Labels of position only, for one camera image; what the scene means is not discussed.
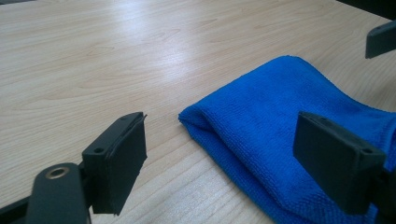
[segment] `metal screw hole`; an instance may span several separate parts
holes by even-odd
[[[62,177],[69,173],[69,168],[67,167],[58,167],[54,168],[46,173],[46,178],[47,179],[56,179],[59,177]]]

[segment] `wood grain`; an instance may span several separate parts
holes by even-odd
[[[387,22],[331,0],[34,1],[0,6],[0,207],[144,111],[148,159],[119,217],[93,223],[272,223],[177,114],[285,54],[352,98],[396,111],[396,52],[364,59]]]

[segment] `wooden table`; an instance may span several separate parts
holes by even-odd
[[[396,111],[396,52],[364,59],[387,20],[331,0],[35,1],[0,6],[0,207],[36,174],[81,162],[116,118],[144,111],[148,159],[119,217],[93,223],[272,223],[177,120],[284,54]]]

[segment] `microfiber cloth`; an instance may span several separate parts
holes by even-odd
[[[375,208],[349,216],[328,198],[292,145],[299,111],[331,119],[396,164],[396,113],[360,104],[299,57],[282,56],[179,114],[191,137],[277,223],[373,223]]]

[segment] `folded towel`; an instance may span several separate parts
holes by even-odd
[[[396,165],[396,113],[362,105],[298,57],[283,56],[187,107],[180,122],[231,180],[278,223],[373,223],[345,215],[293,158],[299,111],[347,128]]]

